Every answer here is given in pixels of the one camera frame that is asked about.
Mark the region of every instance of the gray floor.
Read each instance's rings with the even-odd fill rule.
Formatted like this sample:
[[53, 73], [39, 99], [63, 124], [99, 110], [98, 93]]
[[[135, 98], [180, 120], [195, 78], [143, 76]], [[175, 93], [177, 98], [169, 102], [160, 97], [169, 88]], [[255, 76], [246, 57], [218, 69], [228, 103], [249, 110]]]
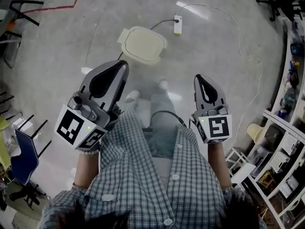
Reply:
[[[42, 0], [44, 8], [72, 5], [74, 0]], [[273, 93], [282, 54], [282, 28], [269, 21], [269, 11], [255, 0], [78, 0], [75, 8], [29, 14], [40, 26], [25, 22], [16, 65], [3, 67], [3, 79], [15, 95], [13, 104], [24, 117], [35, 114], [37, 121], [48, 119], [43, 138], [53, 143], [40, 158], [32, 176], [50, 196], [67, 189], [73, 181], [78, 153], [53, 135], [62, 104], [66, 104], [84, 77], [82, 72], [121, 53], [116, 42], [123, 28], [152, 27], [172, 19], [180, 3], [202, 3], [232, 14], [241, 27], [241, 51], [245, 58], [259, 56], [263, 76], [259, 96], [248, 110], [234, 146], [246, 147], [246, 128], [262, 118]], [[185, 122], [195, 110], [193, 78], [205, 74], [224, 89], [236, 134], [242, 114], [256, 95], [260, 64], [244, 62], [238, 51], [238, 27], [222, 11], [195, 6], [180, 11], [183, 33], [173, 34], [173, 23], [164, 22], [155, 31], [168, 40], [168, 50], [158, 65], [139, 65], [129, 59], [130, 76], [122, 100], [128, 92], [141, 89], [149, 99], [153, 86], [161, 79], [169, 82], [176, 112]], [[147, 101], [142, 101], [147, 108]], [[228, 148], [234, 138], [224, 143]], [[201, 151], [206, 148], [200, 142]]]

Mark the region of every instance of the plaid shirt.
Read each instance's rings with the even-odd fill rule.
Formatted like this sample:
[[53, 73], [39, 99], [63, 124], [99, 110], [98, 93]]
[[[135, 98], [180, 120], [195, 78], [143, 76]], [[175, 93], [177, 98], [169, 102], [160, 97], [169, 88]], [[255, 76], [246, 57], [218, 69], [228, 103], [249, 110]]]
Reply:
[[73, 186], [58, 194], [43, 209], [40, 228], [55, 228], [56, 214], [72, 210], [75, 201], [82, 206], [86, 220], [114, 211], [118, 215], [131, 211], [130, 228], [213, 228], [236, 191], [222, 191], [199, 152], [195, 134], [182, 125], [177, 128], [167, 192], [134, 109], [129, 107], [102, 139], [101, 172], [90, 187]]

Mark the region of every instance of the red line on floor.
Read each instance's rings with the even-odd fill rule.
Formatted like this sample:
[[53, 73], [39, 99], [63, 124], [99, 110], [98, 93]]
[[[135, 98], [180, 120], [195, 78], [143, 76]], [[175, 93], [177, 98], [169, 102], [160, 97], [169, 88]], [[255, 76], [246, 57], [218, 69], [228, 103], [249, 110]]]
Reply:
[[77, 0], [74, 1], [73, 5], [59, 6], [59, 7], [54, 7], [54, 8], [36, 9], [36, 10], [28, 10], [28, 11], [24, 11], [23, 13], [31, 13], [31, 12], [36, 12], [36, 11], [48, 11], [48, 10], [73, 9], [76, 2], [77, 2]]

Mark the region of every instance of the forearm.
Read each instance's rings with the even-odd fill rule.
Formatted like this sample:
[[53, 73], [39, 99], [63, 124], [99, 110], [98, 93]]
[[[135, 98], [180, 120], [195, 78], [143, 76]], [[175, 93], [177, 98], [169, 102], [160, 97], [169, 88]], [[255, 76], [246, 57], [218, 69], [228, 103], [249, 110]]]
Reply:
[[232, 186], [222, 143], [208, 144], [209, 164], [216, 174], [221, 188]]
[[80, 154], [74, 184], [81, 188], [88, 188], [98, 173], [99, 153], [94, 155]]

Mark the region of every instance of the black hair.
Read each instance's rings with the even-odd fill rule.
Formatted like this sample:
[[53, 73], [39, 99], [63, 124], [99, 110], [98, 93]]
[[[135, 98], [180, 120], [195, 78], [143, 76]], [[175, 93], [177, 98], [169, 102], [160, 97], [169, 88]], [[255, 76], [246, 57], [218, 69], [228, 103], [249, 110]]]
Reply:
[[109, 213], [98, 218], [85, 221], [84, 212], [79, 203], [75, 203], [74, 210], [63, 215], [56, 216], [56, 229], [126, 229], [128, 228], [128, 217], [130, 212], [122, 215]]
[[221, 215], [217, 229], [259, 229], [259, 217], [256, 208], [248, 196], [233, 193]]

